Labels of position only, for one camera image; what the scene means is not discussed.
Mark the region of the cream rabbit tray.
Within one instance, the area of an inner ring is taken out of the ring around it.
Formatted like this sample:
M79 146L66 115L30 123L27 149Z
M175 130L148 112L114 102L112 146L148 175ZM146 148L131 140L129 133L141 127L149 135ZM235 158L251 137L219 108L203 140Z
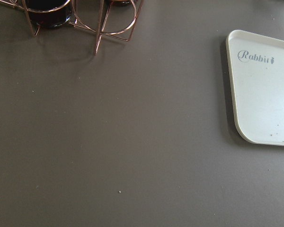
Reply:
M238 133L250 143L284 146L284 41L234 30L226 49Z

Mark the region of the dark drink bottle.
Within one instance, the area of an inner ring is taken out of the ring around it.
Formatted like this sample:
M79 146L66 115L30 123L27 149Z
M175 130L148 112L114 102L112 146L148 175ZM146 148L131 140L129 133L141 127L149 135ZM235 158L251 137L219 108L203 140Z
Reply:
M68 22L72 15L70 0L26 0L31 22L45 28L56 28Z

